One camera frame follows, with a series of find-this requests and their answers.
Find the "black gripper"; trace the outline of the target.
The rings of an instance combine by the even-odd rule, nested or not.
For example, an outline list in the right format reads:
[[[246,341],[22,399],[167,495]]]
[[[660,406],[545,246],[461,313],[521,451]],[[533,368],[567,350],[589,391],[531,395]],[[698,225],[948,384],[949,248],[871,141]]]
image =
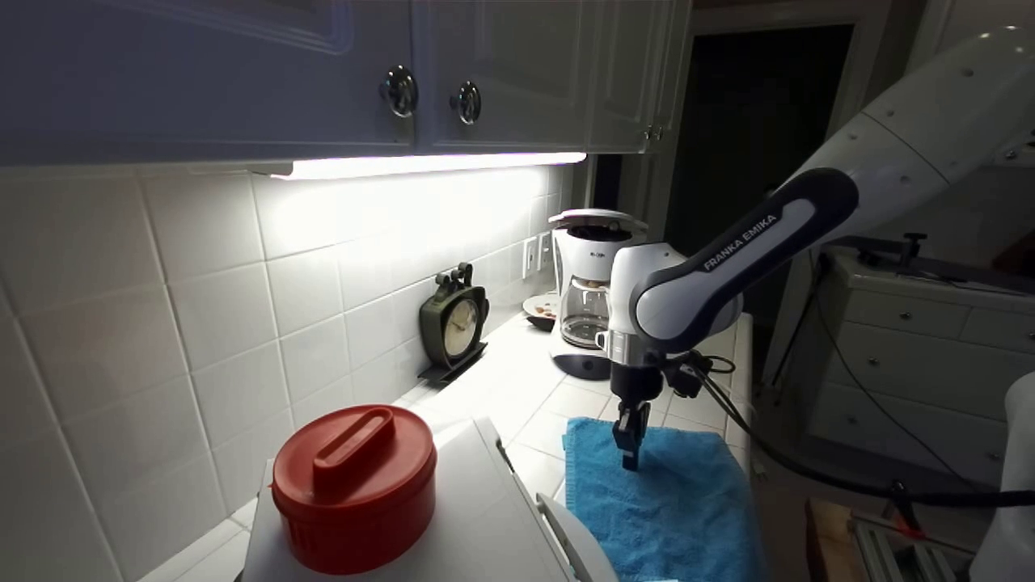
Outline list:
[[[621,451],[621,467],[629,471],[641,468],[641,444],[649,427],[649,400],[660,391],[662,391],[662,375],[655,368],[628,368],[628,365],[611,368],[611,395],[617,399],[617,414],[621,416],[632,414],[629,433],[628,433],[628,421],[615,421],[611,427],[615,448]]]

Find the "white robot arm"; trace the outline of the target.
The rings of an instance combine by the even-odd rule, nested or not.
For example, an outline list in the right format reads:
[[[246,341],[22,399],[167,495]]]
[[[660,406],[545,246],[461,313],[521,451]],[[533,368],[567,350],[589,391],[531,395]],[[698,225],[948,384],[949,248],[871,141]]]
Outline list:
[[[791,257],[907,214],[994,162],[1031,124],[1035,33],[984,30],[912,69],[753,212],[698,254],[641,243],[615,254],[600,353],[621,467],[641,468],[649,400],[670,364],[732,319],[732,303]]]

